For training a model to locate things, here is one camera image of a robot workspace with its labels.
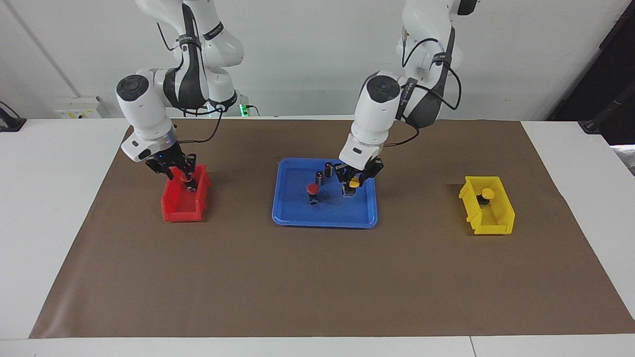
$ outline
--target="black cylinder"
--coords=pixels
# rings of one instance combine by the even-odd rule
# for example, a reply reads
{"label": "black cylinder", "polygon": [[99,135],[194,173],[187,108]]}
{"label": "black cylinder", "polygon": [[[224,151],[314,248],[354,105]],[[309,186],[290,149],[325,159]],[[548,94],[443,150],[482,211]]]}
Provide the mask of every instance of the black cylinder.
{"label": "black cylinder", "polygon": [[324,164],[324,177],[332,177],[334,171],[333,163],[329,162]]}
{"label": "black cylinder", "polygon": [[322,186],[324,184],[324,173],[322,171],[316,172],[316,184]]}

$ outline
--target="white wall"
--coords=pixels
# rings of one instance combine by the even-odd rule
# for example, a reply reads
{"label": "white wall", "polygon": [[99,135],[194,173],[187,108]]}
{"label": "white wall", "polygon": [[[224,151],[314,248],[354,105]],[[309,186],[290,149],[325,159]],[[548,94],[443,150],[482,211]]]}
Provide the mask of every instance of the white wall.
{"label": "white wall", "polygon": [[[112,116],[121,115],[114,98],[121,78],[175,65],[153,20],[133,0],[0,0],[0,98],[26,116],[53,116],[51,97],[72,91],[4,2],[72,86],[100,96]],[[400,70],[394,47],[403,0],[216,2],[246,49],[244,62],[229,69],[234,84],[264,115],[350,114],[367,75]],[[629,2],[481,1],[474,14],[454,22],[465,54],[464,101],[441,117],[544,119]]]}

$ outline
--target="blue tray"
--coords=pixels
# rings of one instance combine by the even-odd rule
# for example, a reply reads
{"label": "blue tray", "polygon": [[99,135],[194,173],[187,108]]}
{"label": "blue tray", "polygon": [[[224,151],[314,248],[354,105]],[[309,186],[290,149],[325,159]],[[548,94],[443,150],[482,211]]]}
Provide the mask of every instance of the blue tray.
{"label": "blue tray", "polygon": [[342,197],[342,184],[337,176],[324,178],[319,203],[309,205],[307,185],[315,182],[315,174],[324,164],[337,160],[287,158],[278,166],[274,208],[271,214],[281,226],[372,228],[377,224],[375,181],[369,179],[357,189],[354,197]]}

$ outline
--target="green light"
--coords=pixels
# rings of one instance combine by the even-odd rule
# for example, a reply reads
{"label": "green light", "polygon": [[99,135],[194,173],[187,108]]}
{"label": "green light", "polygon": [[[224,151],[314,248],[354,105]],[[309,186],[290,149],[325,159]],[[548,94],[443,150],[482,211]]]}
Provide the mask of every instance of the green light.
{"label": "green light", "polygon": [[249,116],[249,108],[247,108],[247,106],[246,106],[246,105],[241,104],[241,105],[240,105],[240,114],[241,114],[243,117]]}

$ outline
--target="red button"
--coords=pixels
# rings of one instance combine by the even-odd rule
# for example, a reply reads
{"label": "red button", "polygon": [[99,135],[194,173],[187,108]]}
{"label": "red button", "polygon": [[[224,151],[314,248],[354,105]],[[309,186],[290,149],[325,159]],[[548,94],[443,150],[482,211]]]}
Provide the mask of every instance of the red button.
{"label": "red button", "polygon": [[319,186],[317,184],[309,184],[307,186],[308,194],[318,194],[318,192],[319,192]]}

